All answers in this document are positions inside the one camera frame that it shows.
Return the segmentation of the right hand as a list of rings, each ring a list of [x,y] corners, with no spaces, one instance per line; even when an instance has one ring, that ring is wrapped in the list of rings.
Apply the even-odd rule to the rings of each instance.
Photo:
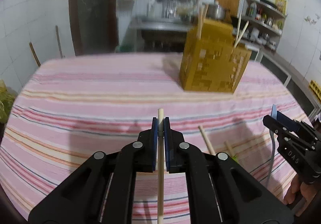
[[[298,174],[296,174],[291,181],[291,185],[288,188],[286,195],[283,198],[283,202],[284,204],[292,204],[296,198],[296,193],[299,192],[306,201],[305,205],[308,206],[319,190],[320,184],[313,183],[308,185],[301,181]]]

